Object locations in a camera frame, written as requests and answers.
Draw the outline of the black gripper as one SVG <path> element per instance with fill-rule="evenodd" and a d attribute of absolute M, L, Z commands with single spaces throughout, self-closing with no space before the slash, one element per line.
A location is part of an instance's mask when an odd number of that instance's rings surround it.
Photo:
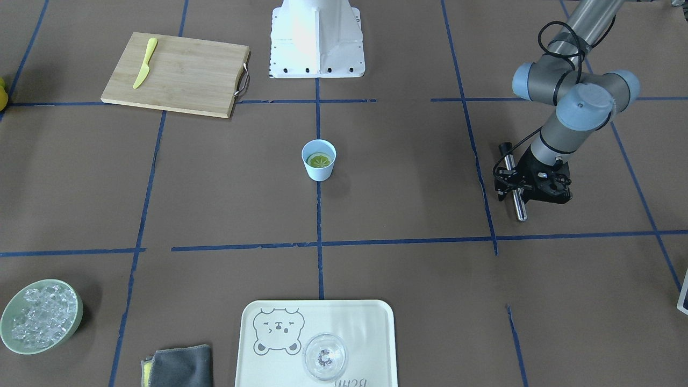
<path fill-rule="evenodd" d="M 552 165 L 540 161 L 531 149 L 525 151 L 514 169 L 501 167 L 498 161 L 493 166 L 494 189 L 499 201 L 503 201 L 508 192 L 522 189 L 519 194 L 524 202 L 530 200 L 555 203 L 567 203 L 572 194 L 570 191 L 570 169 L 568 156 L 572 152 L 555 153 Z"/>

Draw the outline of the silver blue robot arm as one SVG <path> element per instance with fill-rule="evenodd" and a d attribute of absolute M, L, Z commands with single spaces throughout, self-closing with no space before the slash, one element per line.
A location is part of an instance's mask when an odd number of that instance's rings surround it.
<path fill-rule="evenodd" d="M 535 63 L 524 63 L 513 76 L 513 92 L 555 110 L 514 167 L 498 161 L 492 169 L 499 201 L 510 193 L 531 200 L 564 204 L 571 197 L 569 162 L 595 131 L 634 103 L 641 91 L 636 75 L 625 69 L 604 74 L 583 71 L 583 62 L 602 42 L 622 1 L 582 1 Z"/>

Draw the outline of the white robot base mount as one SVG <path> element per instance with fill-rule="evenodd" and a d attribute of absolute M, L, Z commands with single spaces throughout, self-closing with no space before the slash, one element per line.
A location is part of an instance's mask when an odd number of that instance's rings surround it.
<path fill-rule="evenodd" d="M 349 1 L 283 1 L 272 10 L 269 76 L 358 78 L 366 73 L 361 13 Z"/>

